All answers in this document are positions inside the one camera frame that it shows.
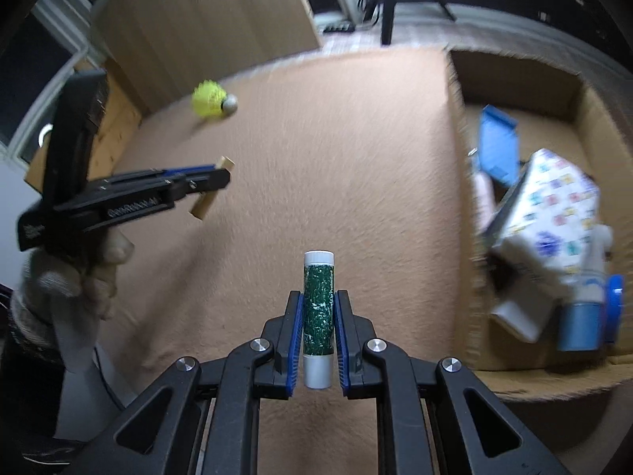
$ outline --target blue plastic item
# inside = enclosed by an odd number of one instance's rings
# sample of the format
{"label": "blue plastic item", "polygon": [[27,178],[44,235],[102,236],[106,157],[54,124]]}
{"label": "blue plastic item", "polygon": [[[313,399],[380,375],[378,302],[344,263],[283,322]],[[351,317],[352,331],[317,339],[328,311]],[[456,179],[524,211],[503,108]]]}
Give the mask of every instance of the blue plastic item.
{"label": "blue plastic item", "polygon": [[618,339],[623,291],[624,277],[622,275],[611,276],[606,285],[605,342],[615,342]]}
{"label": "blue plastic item", "polygon": [[334,293],[334,332],[336,334],[336,355],[339,360],[339,382],[343,390],[343,396],[347,396],[350,387],[349,362],[347,361],[347,341],[343,329],[343,317],[341,317],[341,302],[339,295]]}
{"label": "blue plastic item", "polygon": [[558,329],[559,351],[597,350],[602,343],[602,312],[601,303],[563,305]]}
{"label": "blue plastic item", "polygon": [[480,169],[505,187],[518,180],[517,120],[492,105],[481,112],[479,127]]}
{"label": "blue plastic item", "polygon": [[288,376],[286,378],[286,394],[290,397],[297,385],[299,375],[299,353],[301,352],[301,334],[303,333],[303,294],[299,295],[297,310],[292,324],[292,337],[288,347]]}

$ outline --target white patterned bag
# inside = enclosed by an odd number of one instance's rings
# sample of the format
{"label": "white patterned bag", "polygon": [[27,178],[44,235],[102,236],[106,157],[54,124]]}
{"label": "white patterned bag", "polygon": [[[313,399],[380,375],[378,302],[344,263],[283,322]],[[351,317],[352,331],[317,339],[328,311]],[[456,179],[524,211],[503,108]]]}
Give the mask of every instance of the white patterned bag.
{"label": "white patterned bag", "polygon": [[577,166],[535,152],[486,230],[489,250],[552,298],[569,300],[589,251],[599,189]]}

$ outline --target wooden panel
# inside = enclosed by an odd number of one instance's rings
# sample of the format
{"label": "wooden panel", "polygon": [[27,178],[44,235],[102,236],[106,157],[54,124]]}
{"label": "wooden panel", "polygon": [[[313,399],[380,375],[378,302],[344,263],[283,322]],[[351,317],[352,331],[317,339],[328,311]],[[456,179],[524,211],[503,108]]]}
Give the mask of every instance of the wooden panel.
{"label": "wooden panel", "polygon": [[[114,64],[109,59],[104,65],[108,70],[110,96],[97,137],[93,142],[93,153],[88,168],[88,179],[90,180],[102,179],[112,173],[141,120],[140,110],[132,104],[128,94],[119,84],[119,79],[115,78],[113,71],[116,70],[110,70]],[[75,66],[77,71],[93,68],[94,66],[87,61],[81,61]],[[39,192],[42,192],[47,149],[48,137],[45,139],[44,145],[37,150],[26,177],[24,177],[24,180]]]}
{"label": "wooden panel", "polygon": [[95,32],[151,111],[218,80],[318,48],[307,0],[98,0]]}

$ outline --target gloved hand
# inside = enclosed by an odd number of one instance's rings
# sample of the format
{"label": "gloved hand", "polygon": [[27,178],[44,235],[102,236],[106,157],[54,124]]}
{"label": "gloved hand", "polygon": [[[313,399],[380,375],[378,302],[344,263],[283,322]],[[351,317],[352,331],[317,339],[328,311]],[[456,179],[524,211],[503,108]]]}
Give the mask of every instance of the gloved hand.
{"label": "gloved hand", "polygon": [[116,267],[127,262],[134,244],[110,228],[93,257],[71,265],[34,249],[11,298],[11,316],[28,348],[59,350],[66,369],[85,370],[92,361],[99,321],[115,312]]}

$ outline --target beige carpet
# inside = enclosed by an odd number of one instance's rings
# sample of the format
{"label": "beige carpet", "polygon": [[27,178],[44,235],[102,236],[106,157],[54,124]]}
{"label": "beige carpet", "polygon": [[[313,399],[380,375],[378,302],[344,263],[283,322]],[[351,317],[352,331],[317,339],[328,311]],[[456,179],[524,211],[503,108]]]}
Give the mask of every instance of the beige carpet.
{"label": "beige carpet", "polygon": [[[235,116],[203,123],[176,103],[118,166],[235,161],[204,222],[190,199],[123,227],[137,249],[100,339],[116,367],[140,390],[181,355],[222,357],[257,337],[302,288],[308,249],[335,253],[335,286],[379,336],[423,359],[449,354],[460,217],[442,52],[313,59],[227,89]],[[261,474],[375,470],[372,401],[299,383],[289,402],[262,402]]]}

